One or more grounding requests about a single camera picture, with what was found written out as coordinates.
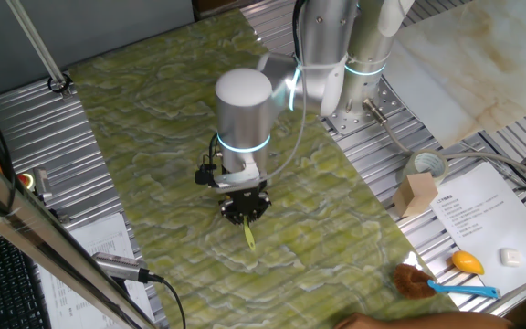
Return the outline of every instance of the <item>green marble mat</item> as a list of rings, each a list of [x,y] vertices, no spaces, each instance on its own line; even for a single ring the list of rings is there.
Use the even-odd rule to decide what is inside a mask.
[[[455,310],[443,295],[412,302],[396,292],[393,270],[413,248],[313,115],[269,184],[273,206],[251,226],[256,251],[218,213],[221,196],[195,185],[196,158],[216,131],[216,79],[255,67],[266,52],[256,39],[234,11],[70,70],[143,257],[180,294],[189,328],[332,328],[352,312]],[[300,118],[279,116],[269,172],[289,156]]]

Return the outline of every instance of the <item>gray cable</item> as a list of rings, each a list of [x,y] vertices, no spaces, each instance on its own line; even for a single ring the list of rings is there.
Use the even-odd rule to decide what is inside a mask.
[[[298,31],[299,31],[298,35],[300,36],[300,40],[301,40],[301,29],[298,28]],[[303,135],[303,128],[306,125],[306,97],[308,95],[308,90],[306,88],[306,70],[303,64],[304,63],[303,48],[301,46],[301,42],[300,42],[300,61],[301,61],[300,66],[302,67],[301,87],[302,87],[302,92],[303,92],[303,109],[302,109],[302,115],[301,115],[301,127],[300,127],[300,134],[298,134],[298,140],[296,141],[296,144],[293,146],[293,150],[291,151],[291,154],[289,155],[288,160],[286,160],[286,162],[284,162],[279,168],[277,168],[273,173],[269,175],[264,175],[254,180],[247,180],[247,181],[243,181],[243,182],[236,183],[236,184],[229,184],[230,186],[242,186],[245,183],[258,184],[258,183],[271,179],[273,176],[279,174],[289,164],[289,162],[291,162],[291,159],[293,159],[293,156],[295,155],[296,151],[298,151],[298,146],[300,146],[301,136]]]
[[[393,140],[393,142],[405,154],[412,154],[413,153],[413,151],[409,150],[403,144],[401,144],[401,141],[399,141],[399,139],[397,139],[397,137],[395,136],[395,133],[393,133],[393,130],[391,129],[391,126],[389,126],[388,122],[383,123],[383,128],[387,131],[387,133],[391,137],[391,140]],[[499,155],[499,154],[491,154],[491,153],[487,153],[487,152],[464,152],[464,153],[459,153],[459,154],[447,154],[447,155],[444,155],[444,157],[446,157],[446,159],[454,159],[454,158],[460,158],[460,157],[486,157],[486,158],[489,158],[489,159],[502,161],[505,164],[512,165],[515,168],[520,169],[522,172],[524,172],[526,174],[526,165],[521,164],[521,163],[519,163],[517,161],[514,161],[514,160],[512,160],[512,159],[510,159],[510,158],[508,158],[506,156],[502,156],[502,155]]]
[[[512,165],[526,173],[526,165],[520,164],[512,159],[509,159],[506,156],[502,156],[499,154],[491,154],[488,152],[464,152],[459,154],[447,154],[444,156],[446,157],[446,159],[454,159],[459,157],[488,157],[489,159],[502,161],[503,163]]]
[[[389,126],[389,123],[388,122],[384,122],[383,123],[383,128],[389,133],[389,137],[391,137],[391,139],[393,140],[393,143],[397,144],[397,146],[406,154],[412,154],[413,151],[409,150],[408,148],[405,147],[405,145],[401,144],[401,142],[399,141],[399,139],[397,139],[397,136],[395,136],[395,134],[393,133],[393,131],[391,130],[391,126]]]

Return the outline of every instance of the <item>tape roll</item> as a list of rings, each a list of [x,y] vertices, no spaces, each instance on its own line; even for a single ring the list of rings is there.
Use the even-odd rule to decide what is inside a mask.
[[[401,181],[407,175],[427,172],[431,173],[434,182],[439,186],[449,173],[449,165],[444,155],[433,150],[419,150],[413,153],[403,169]]]

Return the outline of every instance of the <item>brown bristles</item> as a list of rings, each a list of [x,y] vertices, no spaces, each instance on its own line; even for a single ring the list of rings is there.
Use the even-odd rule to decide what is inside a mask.
[[[427,285],[432,278],[411,265],[397,265],[393,279],[394,286],[407,299],[418,300],[436,295],[436,291]]]

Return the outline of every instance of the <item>black keyboard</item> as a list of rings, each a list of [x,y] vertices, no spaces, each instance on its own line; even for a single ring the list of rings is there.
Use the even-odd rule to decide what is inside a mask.
[[[34,262],[0,236],[0,329],[49,329]]]

